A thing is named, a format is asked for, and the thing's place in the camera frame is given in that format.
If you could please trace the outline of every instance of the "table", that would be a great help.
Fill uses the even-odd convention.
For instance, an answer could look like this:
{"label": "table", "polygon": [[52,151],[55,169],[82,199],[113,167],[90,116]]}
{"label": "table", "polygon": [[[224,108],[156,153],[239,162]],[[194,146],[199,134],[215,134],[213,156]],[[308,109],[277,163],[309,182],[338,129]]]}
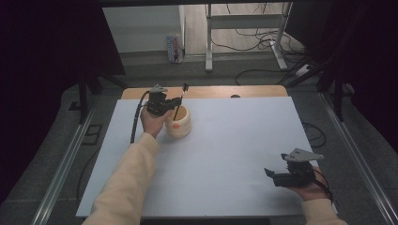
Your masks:
{"label": "table", "polygon": [[[130,118],[138,98],[148,89],[128,89],[124,99],[117,102],[78,217],[89,215],[92,202],[130,144]],[[170,88],[168,98],[180,93],[181,88]],[[231,94],[242,97],[230,98]],[[162,150],[146,193],[143,218],[301,213],[299,196],[274,187],[263,170],[268,167],[285,171],[281,153],[289,154],[296,147],[312,151],[293,101],[283,87],[192,87],[183,105],[191,110],[193,129],[180,140],[169,137],[164,130],[158,135]],[[141,132],[138,125],[136,137]]]}
{"label": "table", "polygon": [[[181,87],[168,87],[167,96],[181,96]],[[140,99],[148,88],[128,88],[121,99]],[[229,98],[239,95],[243,98],[254,97],[287,97],[286,89],[280,85],[247,85],[247,86],[192,86],[184,98]]]}

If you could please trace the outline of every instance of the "black cable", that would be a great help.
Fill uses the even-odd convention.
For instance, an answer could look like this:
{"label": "black cable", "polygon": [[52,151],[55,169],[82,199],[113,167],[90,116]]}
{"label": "black cable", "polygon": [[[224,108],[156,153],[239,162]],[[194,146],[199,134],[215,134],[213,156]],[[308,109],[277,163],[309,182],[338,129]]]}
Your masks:
{"label": "black cable", "polygon": [[140,115],[141,107],[143,107],[143,105],[142,105],[143,100],[148,93],[149,93],[149,91],[145,91],[144,94],[141,96],[140,103],[138,103],[137,110],[135,111],[134,123],[132,125],[132,132],[131,132],[131,138],[130,138],[131,143],[135,142],[135,131],[137,130],[138,117]]}
{"label": "black cable", "polygon": [[80,204],[80,185],[82,183],[82,179],[83,179],[83,175],[85,172],[85,169],[87,169],[88,164],[90,163],[90,161],[93,159],[93,157],[100,151],[100,148],[97,149],[92,155],[91,157],[88,159],[88,161],[85,163],[82,172],[80,173],[80,177],[79,177],[79,181],[77,182],[77,188],[76,188],[76,205]]}

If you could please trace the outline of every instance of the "gray floor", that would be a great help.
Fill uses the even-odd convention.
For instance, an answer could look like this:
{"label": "gray floor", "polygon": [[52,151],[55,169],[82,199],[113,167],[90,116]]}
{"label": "gray floor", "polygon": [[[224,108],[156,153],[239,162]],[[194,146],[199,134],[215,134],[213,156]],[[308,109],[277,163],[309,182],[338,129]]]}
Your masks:
{"label": "gray floor", "polygon": [[[135,54],[123,54],[122,59],[128,75],[118,78],[136,87],[148,87],[156,83],[163,86],[180,86],[183,82],[190,85],[236,85],[236,76],[243,70],[253,68],[278,70],[272,54],[217,55],[212,73],[205,72],[203,57],[188,57],[180,65],[163,62],[161,53],[148,53],[141,55],[140,58]],[[238,81],[240,84],[274,84],[283,75],[284,73],[280,72],[252,72],[244,74]],[[47,224],[82,223],[82,220],[74,215],[78,198],[83,195],[96,157],[91,161],[89,159],[100,148],[116,101],[122,94],[122,90],[113,83],[103,79],[100,79],[100,82],[104,87],[103,93],[99,96],[89,95],[91,100],[98,101],[90,125],[102,125],[99,140],[95,143],[93,137],[84,137],[84,143],[92,145],[80,146]],[[366,187],[342,137],[338,134],[316,92],[316,82],[317,78],[313,77],[294,88],[288,88],[287,91],[295,102],[300,118],[318,126],[326,133],[327,144],[321,148],[314,148],[314,151],[326,157],[326,160],[319,161],[319,165],[334,192],[339,217],[349,224],[386,224],[374,197]],[[69,111],[69,106],[74,101],[79,101],[76,86],[64,93],[62,106],[47,138],[7,200],[1,204],[0,224],[29,224],[32,221],[78,128],[79,112]],[[349,97],[344,98],[343,113],[344,123],[376,179],[388,194],[392,204],[397,205],[397,154],[352,106]],[[82,182],[77,197],[81,175]],[[305,224],[303,216],[272,217],[270,222]]]}

